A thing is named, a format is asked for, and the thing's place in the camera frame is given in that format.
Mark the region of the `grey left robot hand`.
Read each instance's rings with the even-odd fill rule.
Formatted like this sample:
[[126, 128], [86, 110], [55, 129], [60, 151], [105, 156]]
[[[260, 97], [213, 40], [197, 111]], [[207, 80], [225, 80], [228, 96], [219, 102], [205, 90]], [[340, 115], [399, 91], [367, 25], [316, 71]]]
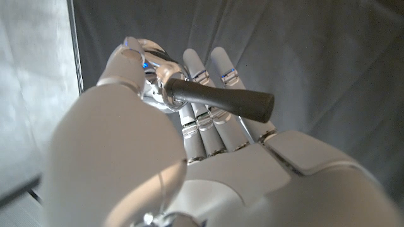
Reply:
[[270, 122], [274, 97], [246, 90], [227, 53], [183, 63], [127, 37], [49, 146], [47, 226], [402, 226], [358, 162]]

